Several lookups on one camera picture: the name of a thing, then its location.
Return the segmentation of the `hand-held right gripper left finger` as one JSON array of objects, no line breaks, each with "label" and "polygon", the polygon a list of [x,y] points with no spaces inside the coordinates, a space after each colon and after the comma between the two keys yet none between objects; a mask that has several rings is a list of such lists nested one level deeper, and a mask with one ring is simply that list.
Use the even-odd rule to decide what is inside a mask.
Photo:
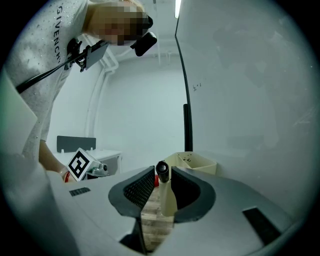
[{"label": "hand-held right gripper left finger", "polygon": [[120,215],[139,218],[154,188],[155,167],[152,165],[114,185],[108,199]]}]

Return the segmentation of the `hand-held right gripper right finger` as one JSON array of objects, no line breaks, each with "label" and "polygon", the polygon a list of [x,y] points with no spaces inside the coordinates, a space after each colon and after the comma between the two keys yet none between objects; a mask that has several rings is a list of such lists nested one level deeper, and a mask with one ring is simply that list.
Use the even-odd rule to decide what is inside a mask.
[{"label": "hand-held right gripper right finger", "polygon": [[176,166],[171,168],[171,189],[177,204],[174,223],[200,220],[216,201],[216,192],[208,182]]}]

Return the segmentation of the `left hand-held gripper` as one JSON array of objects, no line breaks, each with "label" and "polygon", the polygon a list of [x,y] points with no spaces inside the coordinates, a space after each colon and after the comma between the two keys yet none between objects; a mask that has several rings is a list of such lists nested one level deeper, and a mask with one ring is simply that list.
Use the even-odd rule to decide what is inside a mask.
[{"label": "left hand-held gripper", "polygon": [[69,161],[67,168],[77,182],[109,175],[107,165],[95,159],[82,148],[77,149]]}]

